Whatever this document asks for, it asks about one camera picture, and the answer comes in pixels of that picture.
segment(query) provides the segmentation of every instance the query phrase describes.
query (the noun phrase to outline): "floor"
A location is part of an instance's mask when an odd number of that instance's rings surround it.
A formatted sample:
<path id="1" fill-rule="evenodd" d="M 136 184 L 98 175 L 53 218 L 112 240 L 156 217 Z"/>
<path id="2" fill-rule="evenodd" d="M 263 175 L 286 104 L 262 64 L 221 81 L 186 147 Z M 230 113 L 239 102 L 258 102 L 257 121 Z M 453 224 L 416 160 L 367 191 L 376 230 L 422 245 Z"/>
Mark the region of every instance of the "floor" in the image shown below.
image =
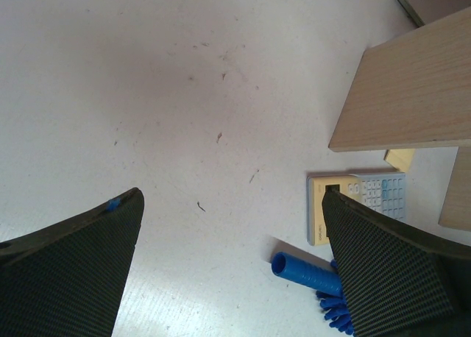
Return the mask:
<path id="1" fill-rule="evenodd" d="M 0 0 L 0 239 L 138 186 L 114 336 L 340 336 L 267 261 L 332 258 L 308 173 L 389 169 L 327 144 L 362 52 L 411 29 L 395 0 Z M 418 151 L 408 222 L 471 244 L 437 224 L 455 155 Z"/>

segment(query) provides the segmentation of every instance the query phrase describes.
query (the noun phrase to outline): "wooden plank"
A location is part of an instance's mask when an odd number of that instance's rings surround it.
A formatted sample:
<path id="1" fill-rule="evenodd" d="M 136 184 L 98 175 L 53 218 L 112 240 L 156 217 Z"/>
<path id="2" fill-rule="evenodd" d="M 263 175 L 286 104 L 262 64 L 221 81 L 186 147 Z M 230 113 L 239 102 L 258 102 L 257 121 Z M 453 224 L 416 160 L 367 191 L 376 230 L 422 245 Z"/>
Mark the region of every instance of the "wooden plank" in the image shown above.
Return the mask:
<path id="1" fill-rule="evenodd" d="M 439 224 L 471 230 L 471 148 L 460 147 L 451 173 Z"/>
<path id="2" fill-rule="evenodd" d="M 365 51 L 333 151 L 471 146 L 471 8 Z"/>

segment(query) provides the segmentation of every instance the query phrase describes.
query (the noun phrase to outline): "blue cylinder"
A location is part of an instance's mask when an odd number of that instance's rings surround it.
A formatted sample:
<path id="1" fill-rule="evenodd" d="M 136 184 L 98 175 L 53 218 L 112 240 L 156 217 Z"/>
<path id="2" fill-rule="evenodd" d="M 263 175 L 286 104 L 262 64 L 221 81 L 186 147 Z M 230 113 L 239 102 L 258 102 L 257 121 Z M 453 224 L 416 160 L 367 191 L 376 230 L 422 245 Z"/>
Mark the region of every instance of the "blue cylinder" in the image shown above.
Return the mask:
<path id="1" fill-rule="evenodd" d="M 285 252 L 278 252 L 272 260 L 272 271 L 278 277 L 290 280 L 322 293 L 341 297 L 338 274 L 311 265 Z"/>

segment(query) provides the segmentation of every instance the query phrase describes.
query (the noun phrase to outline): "beige calculator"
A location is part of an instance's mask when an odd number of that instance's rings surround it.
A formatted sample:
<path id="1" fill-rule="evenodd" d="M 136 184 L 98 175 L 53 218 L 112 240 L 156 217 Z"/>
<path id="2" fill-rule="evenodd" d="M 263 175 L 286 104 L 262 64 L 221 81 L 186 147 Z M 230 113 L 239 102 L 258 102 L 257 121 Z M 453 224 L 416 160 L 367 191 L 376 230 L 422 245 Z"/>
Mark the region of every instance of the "beige calculator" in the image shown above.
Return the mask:
<path id="1" fill-rule="evenodd" d="M 406 220 L 406 175 L 400 172 L 308 178 L 308 242 L 329 244 L 322 199 L 328 188 L 398 221 Z"/>

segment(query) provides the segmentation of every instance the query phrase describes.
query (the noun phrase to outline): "wooden block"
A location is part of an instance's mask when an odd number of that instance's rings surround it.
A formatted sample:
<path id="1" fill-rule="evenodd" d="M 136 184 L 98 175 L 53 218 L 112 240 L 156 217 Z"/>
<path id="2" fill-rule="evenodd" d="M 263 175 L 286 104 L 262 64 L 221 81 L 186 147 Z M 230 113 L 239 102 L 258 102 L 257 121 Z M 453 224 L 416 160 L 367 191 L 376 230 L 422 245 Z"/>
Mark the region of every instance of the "wooden block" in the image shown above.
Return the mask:
<path id="1" fill-rule="evenodd" d="M 451 173 L 439 224 L 471 230 L 471 148 L 460 147 Z"/>
<path id="2" fill-rule="evenodd" d="M 384 160 L 398 171 L 407 173 L 414 159 L 415 149 L 390 149 L 386 151 Z"/>
<path id="3" fill-rule="evenodd" d="M 471 8 L 365 51 L 333 151 L 471 146 Z"/>

